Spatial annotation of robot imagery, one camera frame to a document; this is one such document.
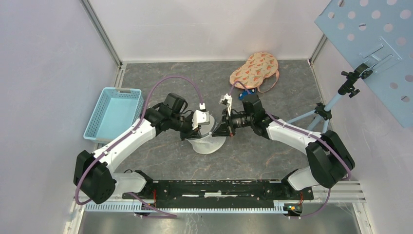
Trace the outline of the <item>white mesh laundry bag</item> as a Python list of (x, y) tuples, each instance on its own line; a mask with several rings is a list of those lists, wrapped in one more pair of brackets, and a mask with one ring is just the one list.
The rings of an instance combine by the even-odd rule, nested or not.
[[(214, 130), (216, 121), (213, 116), (210, 116), (210, 124), (202, 125), (201, 129)], [(199, 154), (208, 155), (219, 150), (225, 143), (226, 137), (213, 137), (212, 134), (200, 139), (187, 139), (192, 145), (193, 150)]]

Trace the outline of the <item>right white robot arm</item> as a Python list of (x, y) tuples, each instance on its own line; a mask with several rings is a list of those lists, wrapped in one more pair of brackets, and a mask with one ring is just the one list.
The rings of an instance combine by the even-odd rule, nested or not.
[(268, 113), (256, 94), (243, 98), (244, 109), (239, 112), (232, 109), (230, 94), (223, 95), (219, 103), (225, 109), (212, 136), (233, 137), (236, 129), (249, 127), (260, 137), (284, 143), (306, 155), (309, 165), (284, 178), (281, 186), (284, 197), (294, 199), (304, 188), (316, 185), (331, 189), (351, 177), (355, 162), (336, 132), (313, 132), (287, 123)]

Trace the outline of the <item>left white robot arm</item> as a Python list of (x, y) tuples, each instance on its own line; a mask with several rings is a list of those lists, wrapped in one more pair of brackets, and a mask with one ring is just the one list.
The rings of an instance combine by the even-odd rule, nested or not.
[(102, 148), (92, 153), (86, 150), (76, 158), (74, 185), (75, 201), (80, 201), (79, 194), (88, 197), (87, 202), (101, 204), (115, 195), (135, 192), (140, 198), (152, 195), (153, 185), (142, 172), (116, 173), (116, 168), (144, 143), (167, 130), (180, 133), (181, 139), (198, 139), (203, 125), (210, 123), (210, 114), (205, 104), (190, 111), (185, 116), (181, 110), (186, 104), (181, 96), (170, 93), (164, 102), (146, 109), (142, 116), (124, 133)]

